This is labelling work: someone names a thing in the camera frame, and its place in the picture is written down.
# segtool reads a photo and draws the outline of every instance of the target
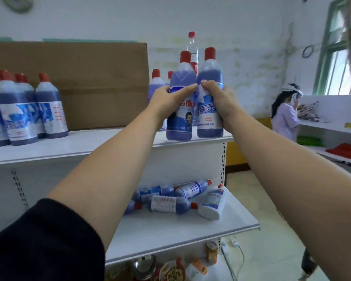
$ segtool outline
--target cardboard box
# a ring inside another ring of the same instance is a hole
[[[0,42],[0,69],[59,89],[69,130],[122,127],[148,104],[145,43]]]

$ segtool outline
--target green window frame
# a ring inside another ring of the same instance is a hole
[[[329,44],[329,39],[335,29],[336,20],[338,13],[341,11],[344,5],[344,0],[335,0],[329,6],[328,18],[326,21],[326,28],[324,33],[324,38],[322,41],[322,48],[320,53],[320,60],[318,62],[317,74],[313,89],[314,95],[325,95],[328,93],[326,91],[328,85],[328,77],[330,69],[335,69],[332,67],[333,53],[347,49],[348,43],[346,40],[341,40],[336,43]]]

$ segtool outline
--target cartoon boy on label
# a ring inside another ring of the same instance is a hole
[[[188,113],[186,113],[186,129],[187,131],[191,131],[192,129],[192,113],[189,111]]]

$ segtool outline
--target white wall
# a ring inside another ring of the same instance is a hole
[[[308,0],[302,3],[302,0],[293,0],[293,44],[297,51],[288,59],[286,81],[296,81],[305,94],[313,93],[321,43],[332,1],[334,0]],[[315,45],[315,51],[309,58],[303,59],[303,50],[308,45]]]
[[[0,37],[146,42],[149,68],[167,78],[194,30],[200,60],[214,46],[225,84],[254,115],[268,114],[283,71],[290,0],[34,0],[16,14],[0,0]]]

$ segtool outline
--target green item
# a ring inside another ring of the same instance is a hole
[[[304,146],[325,147],[320,138],[313,136],[298,136],[296,142]]]

